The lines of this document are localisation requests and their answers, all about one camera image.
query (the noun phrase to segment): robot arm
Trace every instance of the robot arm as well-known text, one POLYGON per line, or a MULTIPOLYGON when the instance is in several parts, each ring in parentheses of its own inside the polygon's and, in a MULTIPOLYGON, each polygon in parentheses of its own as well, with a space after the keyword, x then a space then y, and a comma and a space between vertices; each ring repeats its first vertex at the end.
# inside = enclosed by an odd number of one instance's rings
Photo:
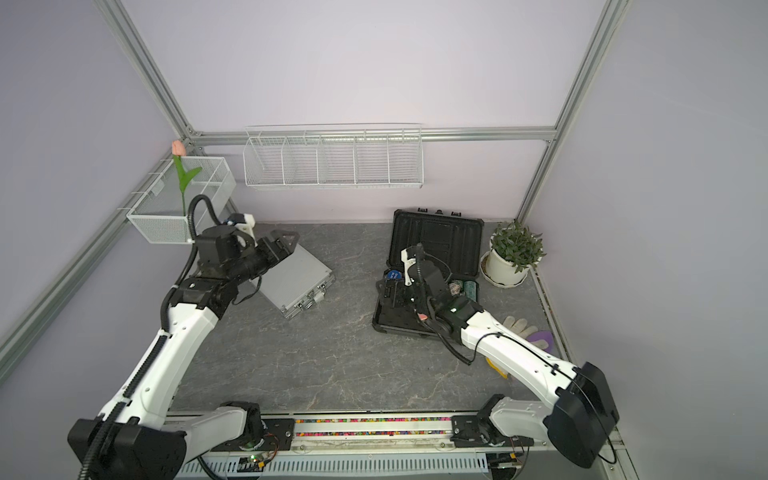
POLYGON ((536 348, 500 324, 482 306, 453 296, 435 264, 425 260, 419 244, 402 251, 405 298, 420 320, 459 360, 470 364, 449 340, 488 357, 510 372, 541 400, 530 402, 496 395, 481 409, 486 415, 487 442, 512 435, 549 440, 576 465, 588 468, 599 455, 619 420, 603 372, 585 363, 581 368, 536 348))
POLYGON ((80 419, 68 442, 82 462, 80 478, 173 478, 181 466, 222 442, 263 438, 259 406, 229 402, 183 424, 165 425, 176 388, 208 333, 237 297, 238 286, 287 258, 298 235, 274 230, 253 238, 253 217, 234 214, 200 235, 184 272, 166 296, 157 332, 141 361, 96 419, 80 419), (194 258, 199 272, 184 278, 194 258))

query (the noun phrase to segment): white wire basket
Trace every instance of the white wire basket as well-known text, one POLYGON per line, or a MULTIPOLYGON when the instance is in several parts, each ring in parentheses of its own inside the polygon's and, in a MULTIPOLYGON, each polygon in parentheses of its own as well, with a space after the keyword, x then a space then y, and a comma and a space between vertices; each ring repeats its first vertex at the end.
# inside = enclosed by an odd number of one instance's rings
POLYGON ((417 124, 246 127, 245 182, 257 190, 421 187, 417 124))
MULTIPOLYGON (((184 193, 187 206, 195 195, 206 194, 214 206, 216 215, 224 209, 235 188, 227 161, 222 157, 182 157, 185 170, 202 167, 197 176, 187 185, 184 193)), ((157 175, 126 217, 144 235, 149 243, 190 243, 192 240, 187 227, 187 218, 181 206, 179 177, 173 161, 157 175)), ((198 232, 213 226, 204 203, 195 210, 195 227, 198 232)))

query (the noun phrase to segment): yellow object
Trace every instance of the yellow object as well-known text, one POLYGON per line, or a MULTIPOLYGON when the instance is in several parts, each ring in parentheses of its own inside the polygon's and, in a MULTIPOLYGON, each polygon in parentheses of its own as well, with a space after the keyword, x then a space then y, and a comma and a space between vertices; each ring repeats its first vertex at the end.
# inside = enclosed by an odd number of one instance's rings
POLYGON ((496 365, 494 365, 493 362, 491 362, 491 359, 489 359, 488 357, 485 357, 485 361, 488 362, 488 364, 491 366, 491 368, 496 370, 499 375, 503 376, 504 378, 507 378, 507 374, 502 372, 501 370, 499 370, 498 367, 496 365))

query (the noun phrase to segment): purple object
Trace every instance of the purple object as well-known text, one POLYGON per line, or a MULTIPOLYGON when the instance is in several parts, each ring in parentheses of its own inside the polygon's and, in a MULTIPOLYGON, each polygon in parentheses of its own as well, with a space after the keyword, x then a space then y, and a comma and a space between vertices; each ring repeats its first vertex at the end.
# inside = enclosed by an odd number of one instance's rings
POLYGON ((531 335, 528 335, 528 338, 525 340, 530 343, 533 343, 536 340, 546 340, 549 346, 545 348, 544 351, 550 355, 552 355, 552 352, 554 352, 554 337, 552 336, 552 332, 539 330, 538 332, 533 332, 531 335))

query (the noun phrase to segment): table surface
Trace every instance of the table surface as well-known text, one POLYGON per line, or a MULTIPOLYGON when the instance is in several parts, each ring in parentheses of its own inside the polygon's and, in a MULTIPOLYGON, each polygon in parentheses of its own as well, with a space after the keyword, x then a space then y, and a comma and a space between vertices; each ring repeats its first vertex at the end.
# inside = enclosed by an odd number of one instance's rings
MULTIPOLYGON (((485 226, 483 246, 494 227, 485 226)), ((229 400, 257 402, 269 413, 477 410, 495 393, 536 399, 482 356, 467 366, 438 341, 371 327, 391 224, 260 224, 257 235, 273 228, 297 231, 301 245, 333 269, 336 281, 322 302, 292 319, 261 294, 230 306, 193 358, 172 410, 210 410, 229 400)), ((482 276, 478 285, 480 304, 499 321, 513 315, 549 329, 530 276, 512 289, 496 288, 482 276)))

